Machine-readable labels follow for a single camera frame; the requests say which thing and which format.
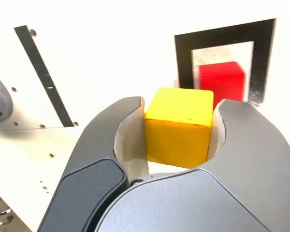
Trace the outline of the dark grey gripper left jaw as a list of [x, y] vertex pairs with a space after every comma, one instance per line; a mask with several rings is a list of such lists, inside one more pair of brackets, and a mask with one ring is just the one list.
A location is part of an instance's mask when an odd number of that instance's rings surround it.
[[144, 99], [126, 97], [96, 115], [67, 162], [41, 232], [91, 232], [111, 202], [148, 174]]

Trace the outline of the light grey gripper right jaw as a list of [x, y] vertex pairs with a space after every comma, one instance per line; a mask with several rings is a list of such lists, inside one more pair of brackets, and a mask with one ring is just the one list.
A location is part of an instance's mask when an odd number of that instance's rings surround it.
[[197, 168], [142, 182], [105, 211], [98, 232], [290, 232], [290, 146], [252, 105], [217, 109], [224, 143]]

